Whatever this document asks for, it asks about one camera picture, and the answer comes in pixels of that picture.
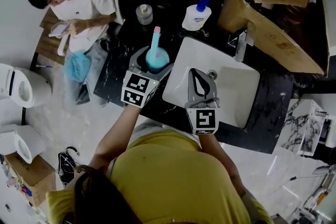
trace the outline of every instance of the drain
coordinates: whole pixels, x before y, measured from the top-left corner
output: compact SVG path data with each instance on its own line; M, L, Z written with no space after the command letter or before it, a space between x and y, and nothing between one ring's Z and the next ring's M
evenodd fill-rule
M209 78L211 78L212 80L215 80L215 79L217 79L217 72L216 72L215 70L210 69L210 70L208 71L208 76L209 76Z

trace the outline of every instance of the faucet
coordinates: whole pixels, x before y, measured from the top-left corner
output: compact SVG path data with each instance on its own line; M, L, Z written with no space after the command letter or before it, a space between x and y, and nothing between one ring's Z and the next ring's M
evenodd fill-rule
M243 28L229 35L227 44L236 48L236 54L233 57L237 62L244 60L246 44L253 46L254 40L248 34L248 28Z

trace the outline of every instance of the pink cap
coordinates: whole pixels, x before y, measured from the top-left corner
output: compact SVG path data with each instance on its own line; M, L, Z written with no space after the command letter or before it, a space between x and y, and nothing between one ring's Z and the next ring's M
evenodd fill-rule
M154 28L154 33L160 33L161 32L161 27L160 26L156 26Z

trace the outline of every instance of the blue bottle cap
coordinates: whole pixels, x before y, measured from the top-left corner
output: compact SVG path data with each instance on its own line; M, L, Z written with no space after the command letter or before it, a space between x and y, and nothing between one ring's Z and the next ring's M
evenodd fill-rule
M198 0L198 5L196 6L196 9L199 12L203 12L207 5L209 5L209 0Z

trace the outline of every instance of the blue cloth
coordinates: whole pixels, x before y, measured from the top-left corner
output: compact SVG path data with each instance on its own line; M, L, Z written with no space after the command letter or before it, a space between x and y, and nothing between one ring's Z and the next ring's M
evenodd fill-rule
M89 73L91 61L81 51L71 53L64 63L64 73L67 78L83 82Z

